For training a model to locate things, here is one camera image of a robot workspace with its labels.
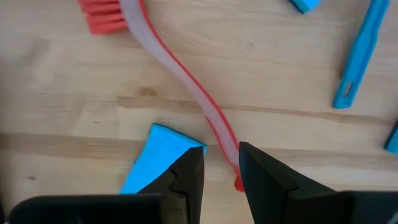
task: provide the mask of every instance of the brush handle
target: brush handle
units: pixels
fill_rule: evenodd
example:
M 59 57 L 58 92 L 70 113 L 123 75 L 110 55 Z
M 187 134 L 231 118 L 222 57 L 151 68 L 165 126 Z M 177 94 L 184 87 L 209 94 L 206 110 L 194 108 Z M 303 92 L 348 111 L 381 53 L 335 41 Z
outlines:
M 365 19 L 348 55 L 343 78 L 337 90 L 333 107 L 349 108 L 354 101 L 356 92 L 372 56 L 377 42 L 377 33 L 387 11 L 389 0 L 372 0 Z
M 384 149 L 398 155 L 398 122 L 392 130 Z
M 290 0 L 294 7 L 299 10 L 302 14 L 310 12 L 320 2 L 320 0 Z

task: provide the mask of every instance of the blue object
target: blue object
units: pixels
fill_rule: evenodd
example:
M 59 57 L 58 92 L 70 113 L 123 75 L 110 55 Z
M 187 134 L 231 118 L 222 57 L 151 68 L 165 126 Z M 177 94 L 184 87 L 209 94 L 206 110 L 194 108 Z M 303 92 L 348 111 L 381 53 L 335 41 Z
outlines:
M 160 124 L 153 124 L 141 155 L 134 163 L 120 194 L 136 194 L 163 172 L 191 147 L 207 146 Z
M 387 11 L 389 0 L 372 0 L 361 29 L 348 55 L 346 67 L 337 90 L 333 107 L 349 108 L 365 74 L 377 42 L 377 33 Z
M 391 153 L 398 154 L 398 122 L 387 140 L 385 149 Z
M 305 14 L 314 9 L 319 4 L 320 0 L 290 0 L 290 2 L 297 10 Z

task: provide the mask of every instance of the blue sponge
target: blue sponge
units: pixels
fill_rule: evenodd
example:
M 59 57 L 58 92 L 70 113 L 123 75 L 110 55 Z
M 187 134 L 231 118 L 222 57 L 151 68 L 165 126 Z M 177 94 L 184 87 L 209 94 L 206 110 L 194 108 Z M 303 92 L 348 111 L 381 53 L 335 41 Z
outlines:
M 314 9 L 319 4 L 320 0 L 290 0 L 290 2 L 297 10 L 305 14 Z
M 153 124 L 141 155 L 131 169 L 121 194 L 136 194 L 163 172 L 191 147 L 207 146 L 160 124 Z

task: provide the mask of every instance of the wooden table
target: wooden table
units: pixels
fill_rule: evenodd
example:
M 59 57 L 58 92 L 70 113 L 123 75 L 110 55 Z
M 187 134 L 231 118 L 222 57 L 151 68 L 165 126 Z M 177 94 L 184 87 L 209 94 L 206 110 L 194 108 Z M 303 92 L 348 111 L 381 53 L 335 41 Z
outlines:
M 398 1 L 349 110 L 331 101 L 368 1 L 304 16 L 282 0 L 147 6 L 239 140 L 334 189 L 398 190 L 398 157 L 382 149 L 398 118 Z M 198 105 L 127 32 L 90 35 L 74 0 L 3 0 L 0 62 L 7 211 L 35 195 L 116 194 L 158 122 L 210 146 L 202 222 L 252 222 Z

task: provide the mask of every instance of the blue handle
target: blue handle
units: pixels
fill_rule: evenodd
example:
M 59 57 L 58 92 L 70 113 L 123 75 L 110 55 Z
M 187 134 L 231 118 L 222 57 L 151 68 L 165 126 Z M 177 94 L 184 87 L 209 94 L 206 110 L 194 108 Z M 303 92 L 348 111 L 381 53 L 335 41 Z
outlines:
M 191 147 L 207 146 L 161 124 L 153 124 L 144 149 L 136 159 L 120 194 L 136 194 L 160 177 Z
M 377 42 L 377 33 L 387 11 L 389 0 L 372 0 L 361 29 L 348 55 L 343 78 L 337 90 L 333 107 L 349 108 L 365 74 Z
M 314 9 L 319 4 L 320 0 L 290 0 L 290 2 L 297 10 L 305 14 Z
M 392 130 L 384 148 L 387 151 L 398 155 L 398 122 Z

